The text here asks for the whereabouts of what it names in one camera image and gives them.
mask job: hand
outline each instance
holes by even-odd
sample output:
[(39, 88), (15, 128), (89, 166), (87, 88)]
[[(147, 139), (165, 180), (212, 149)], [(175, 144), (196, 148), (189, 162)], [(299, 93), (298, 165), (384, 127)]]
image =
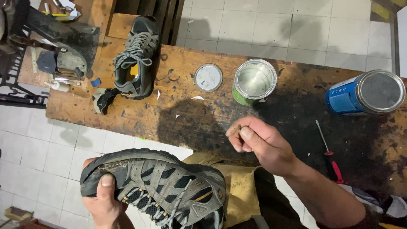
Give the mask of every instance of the hand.
[[(87, 159), (82, 170), (96, 158)], [(82, 197), (85, 207), (90, 211), (97, 229), (116, 228), (117, 218), (126, 211), (127, 204), (114, 199), (114, 176), (105, 174), (99, 180), (96, 197)]]
[(236, 151), (254, 151), (260, 164), (271, 174), (290, 176), (300, 162), (278, 130), (256, 117), (237, 120), (226, 136)]

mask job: gray hiking shoe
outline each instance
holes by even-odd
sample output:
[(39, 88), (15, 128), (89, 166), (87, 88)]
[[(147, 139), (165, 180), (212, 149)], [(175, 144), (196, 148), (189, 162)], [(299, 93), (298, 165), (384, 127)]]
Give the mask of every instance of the gray hiking shoe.
[[(125, 50), (113, 59), (114, 86), (126, 98), (144, 99), (153, 91), (154, 77), (150, 75), (148, 66), (152, 64), (151, 57), (158, 47), (159, 33), (153, 17), (136, 17)], [(138, 68), (138, 74), (128, 81), (131, 67)]]
[(100, 178), (116, 178), (118, 200), (150, 215), (162, 229), (221, 229), (225, 179), (210, 166), (189, 165), (164, 151), (128, 149), (105, 154), (81, 175), (82, 196), (95, 197)]

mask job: screwdriver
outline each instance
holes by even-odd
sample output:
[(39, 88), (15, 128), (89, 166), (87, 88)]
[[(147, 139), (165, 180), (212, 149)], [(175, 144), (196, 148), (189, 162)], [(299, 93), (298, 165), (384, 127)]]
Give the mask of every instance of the screwdriver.
[(328, 172), (329, 172), (331, 178), (333, 178), (333, 180), (335, 180), (335, 182), (337, 184), (344, 184), (345, 182), (342, 179), (342, 174), (341, 174), (341, 171), (339, 170), (338, 164), (332, 159), (333, 151), (330, 151), (328, 149), (328, 145), (326, 144), (326, 141), (325, 141), (324, 135), (322, 134), (322, 130), (321, 130), (321, 127), (319, 126), (318, 120), (315, 120), (315, 123), (318, 126), (319, 133), (321, 134), (321, 138), (324, 141), (324, 144), (326, 147), (326, 152), (324, 153), (324, 155), (325, 155), (326, 162), (329, 163)]

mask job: glue bottle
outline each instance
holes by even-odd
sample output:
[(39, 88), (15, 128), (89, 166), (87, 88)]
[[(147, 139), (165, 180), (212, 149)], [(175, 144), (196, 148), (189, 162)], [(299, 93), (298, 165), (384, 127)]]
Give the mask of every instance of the glue bottle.
[(50, 87), (52, 87), (52, 89), (54, 90), (60, 90), (63, 92), (68, 92), (70, 89), (70, 85), (69, 84), (64, 84), (58, 81), (53, 81), (53, 82), (44, 82), (45, 85), (48, 85)]

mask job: black rubber sole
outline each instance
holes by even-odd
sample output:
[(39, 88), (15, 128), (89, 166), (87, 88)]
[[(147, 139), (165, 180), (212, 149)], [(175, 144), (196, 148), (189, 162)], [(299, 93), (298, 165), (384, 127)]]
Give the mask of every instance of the black rubber sole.
[(83, 182), (89, 177), (89, 175), (100, 165), (107, 164), (107, 163), (113, 163), (113, 162), (118, 162), (118, 161), (123, 161), (127, 159), (151, 159), (151, 160), (160, 160), (160, 161), (165, 161), (168, 163), (172, 163), (174, 165), (178, 165), (181, 168), (184, 168), (192, 173), (198, 173), (198, 172), (203, 172), (203, 171), (211, 171), (219, 174), (222, 176), (223, 179), (224, 176), (223, 174), (207, 165), (200, 165), (200, 164), (186, 164), (182, 161), (180, 161), (176, 156), (166, 152), (166, 151), (157, 151), (157, 150), (150, 150), (150, 149), (128, 149), (128, 150), (121, 150), (115, 153), (110, 153), (110, 154), (105, 154), (96, 160), (92, 161), (87, 165), (81, 174), (81, 179), (80, 179), (80, 184), (82, 185)]

